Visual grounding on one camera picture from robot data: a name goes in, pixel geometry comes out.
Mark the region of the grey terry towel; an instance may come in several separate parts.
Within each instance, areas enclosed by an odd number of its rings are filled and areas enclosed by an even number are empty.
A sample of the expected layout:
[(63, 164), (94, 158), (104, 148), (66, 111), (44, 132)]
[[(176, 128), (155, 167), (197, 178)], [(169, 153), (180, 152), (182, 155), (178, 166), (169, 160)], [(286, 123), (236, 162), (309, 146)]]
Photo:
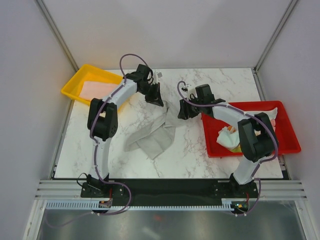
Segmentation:
[(178, 109), (164, 101), (162, 113), (155, 120), (132, 133), (124, 144), (124, 151), (142, 150), (150, 159), (163, 154), (174, 142), (176, 128), (182, 125)]

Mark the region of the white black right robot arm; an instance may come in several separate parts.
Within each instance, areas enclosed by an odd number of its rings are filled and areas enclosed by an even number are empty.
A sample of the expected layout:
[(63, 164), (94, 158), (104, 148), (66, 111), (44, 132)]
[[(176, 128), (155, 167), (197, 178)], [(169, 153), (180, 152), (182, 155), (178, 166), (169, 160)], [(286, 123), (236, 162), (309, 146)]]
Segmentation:
[(184, 81), (177, 84), (181, 97), (179, 119), (187, 120), (202, 113), (237, 130), (243, 157), (229, 177), (228, 190), (232, 196), (241, 197), (254, 181), (261, 164), (278, 157), (279, 142), (268, 115), (264, 112), (252, 115), (221, 98), (216, 99), (208, 84), (197, 86), (196, 97), (187, 99), (180, 85), (184, 89), (187, 86)]

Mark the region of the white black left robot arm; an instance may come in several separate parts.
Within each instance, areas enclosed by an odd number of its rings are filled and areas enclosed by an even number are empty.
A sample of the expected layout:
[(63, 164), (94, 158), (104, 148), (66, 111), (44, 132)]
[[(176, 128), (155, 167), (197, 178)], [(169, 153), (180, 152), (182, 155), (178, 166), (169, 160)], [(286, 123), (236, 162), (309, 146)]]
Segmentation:
[(164, 106), (160, 84), (153, 83), (153, 71), (145, 64), (139, 64), (136, 71), (127, 73), (108, 96), (91, 100), (87, 128), (93, 141), (93, 164), (81, 187), (82, 198), (105, 198), (109, 195), (112, 189), (109, 151), (111, 140), (118, 130), (118, 109), (135, 93), (144, 95), (149, 104)]

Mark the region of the pink waffle towel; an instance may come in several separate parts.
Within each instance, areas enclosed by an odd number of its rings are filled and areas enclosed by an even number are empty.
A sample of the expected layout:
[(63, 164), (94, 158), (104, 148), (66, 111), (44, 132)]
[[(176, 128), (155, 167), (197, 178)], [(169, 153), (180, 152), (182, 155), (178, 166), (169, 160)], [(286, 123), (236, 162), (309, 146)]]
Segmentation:
[(118, 85), (114, 83), (85, 81), (79, 97), (88, 101), (91, 101), (93, 98), (103, 99), (105, 96), (111, 94), (117, 87)]

